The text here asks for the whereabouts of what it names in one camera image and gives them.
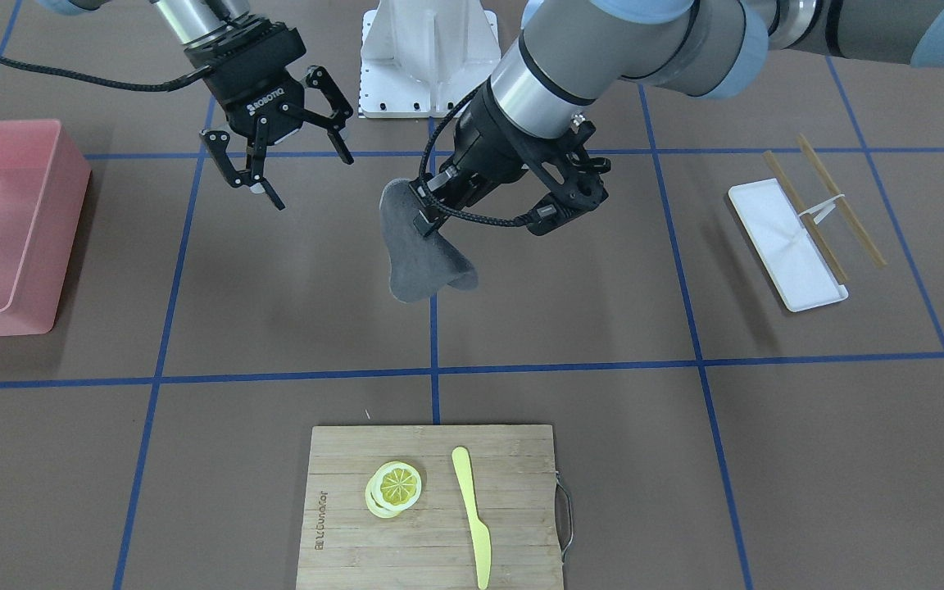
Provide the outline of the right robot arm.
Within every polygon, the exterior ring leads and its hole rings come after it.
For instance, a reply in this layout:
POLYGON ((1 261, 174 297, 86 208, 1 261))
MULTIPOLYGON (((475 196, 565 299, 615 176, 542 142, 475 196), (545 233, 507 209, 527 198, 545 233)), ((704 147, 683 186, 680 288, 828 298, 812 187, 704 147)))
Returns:
POLYGON ((78 79, 109 89, 172 91, 198 81, 225 114, 224 129, 205 129, 202 145, 232 187, 284 202, 265 176, 267 150, 307 125, 324 130, 338 157, 352 164, 343 131, 352 105, 325 67, 311 65, 302 79, 289 65, 306 52, 299 31, 255 14, 247 1, 157 1, 161 18, 183 45, 191 74, 161 84, 131 84, 46 67, 46 75, 78 79))

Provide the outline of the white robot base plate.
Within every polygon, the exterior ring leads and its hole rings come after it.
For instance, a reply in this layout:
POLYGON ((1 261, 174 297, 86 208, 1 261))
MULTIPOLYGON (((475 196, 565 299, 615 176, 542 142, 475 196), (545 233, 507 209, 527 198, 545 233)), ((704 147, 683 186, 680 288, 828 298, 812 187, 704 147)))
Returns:
POLYGON ((381 1, 362 16, 357 108, 368 119, 443 117, 501 62, 479 1, 381 1))

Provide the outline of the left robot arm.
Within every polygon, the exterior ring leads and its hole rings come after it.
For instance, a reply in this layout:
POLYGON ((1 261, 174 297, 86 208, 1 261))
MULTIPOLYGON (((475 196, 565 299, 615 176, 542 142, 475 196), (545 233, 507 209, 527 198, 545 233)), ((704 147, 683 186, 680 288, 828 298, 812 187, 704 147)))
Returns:
POLYGON ((524 18, 452 113, 452 157, 410 183, 422 233, 461 218, 541 235, 595 210, 610 163, 578 116, 619 79, 729 98, 784 49, 944 68, 944 1, 542 1, 524 18))

